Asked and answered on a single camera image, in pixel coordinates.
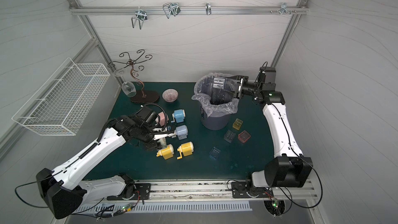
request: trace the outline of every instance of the plastic cube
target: plastic cube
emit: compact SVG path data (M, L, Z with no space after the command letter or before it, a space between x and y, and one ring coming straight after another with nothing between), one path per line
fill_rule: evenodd
M240 119L236 119L235 122L232 124L232 127L239 130L240 127L242 126L243 121L241 121Z
M248 134L248 132L243 131L241 132L241 134L238 135L238 139L239 141L241 141L242 143L246 143L246 141L250 138L250 134Z
M234 140L236 133L233 133L231 130L228 130L224 135L224 140L228 143L231 143Z
M221 151L217 147L213 147L210 151L210 158L213 160L217 160L218 156L220 156Z

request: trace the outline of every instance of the bowl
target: bowl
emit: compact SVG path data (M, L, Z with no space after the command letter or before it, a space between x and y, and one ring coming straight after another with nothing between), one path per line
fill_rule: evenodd
M177 99L178 92L175 89L167 89L163 92L162 97L166 102L173 102Z

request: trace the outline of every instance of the metal mounting plate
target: metal mounting plate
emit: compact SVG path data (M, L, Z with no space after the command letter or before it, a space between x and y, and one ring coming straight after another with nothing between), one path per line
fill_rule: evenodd
M150 193L150 183L136 183L135 186L137 190L140 192L140 200L148 200ZM110 196L106 198L108 201L123 201L121 196ZM133 196L131 200L138 200L138 194Z
M246 182L232 182L232 197L233 198L269 198L265 193L267 192L271 196L273 196L272 188L250 188L250 191L258 195L257 197L250 196L246 189Z

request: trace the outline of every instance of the white wall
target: white wall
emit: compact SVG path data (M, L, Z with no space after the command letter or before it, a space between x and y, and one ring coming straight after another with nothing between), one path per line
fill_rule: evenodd
M162 6L178 2L181 6L273 6L298 0L80 0L83 6ZM195 82L209 72L249 75L271 62L290 16L148 16L143 28L131 27L131 16L91 16L111 58L122 52L145 49L153 59L139 73L143 81Z
M102 63L103 58L95 48L82 62ZM76 136L39 136L26 130L15 146L0 163L0 215L1 223L50 223L52 212L33 208L21 202L14 193L18 185L36 181L37 172L43 168L53 169L81 151L98 136L115 103L118 84L112 77L102 88ZM18 189L27 202L45 206L40 198L37 184Z
M11 117L90 39L66 0L0 0L0 137Z
M11 117L67 57L74 57L90 36L66 0L0 0L0 136ZM103 62L97 49L83 62ZM112 77L92 106L78 134L42 137L26 130L0 163L1 223L50 223L49 209L25 205L14 194L20 184L35 181L43 168L54 168L98 135L115 102ZM44 206L37 184L19 189L34 205Z
M309 7L276 83L296 140L321 175L321 214L326 223L397 223L398 0Z

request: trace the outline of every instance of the plastic trash bag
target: plastic trash bag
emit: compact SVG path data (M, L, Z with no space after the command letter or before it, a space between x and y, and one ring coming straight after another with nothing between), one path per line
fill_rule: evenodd
M224 90L214 89L214 77L231 77L232 75L226 73L210 73L203 76L196 82L192 96L193 100L199 101L202 104L203 110L207 117L222 117L228 114L236 113L238 111L239 99L236 99L228 91L237 90L236 82L226 79L224 82Z

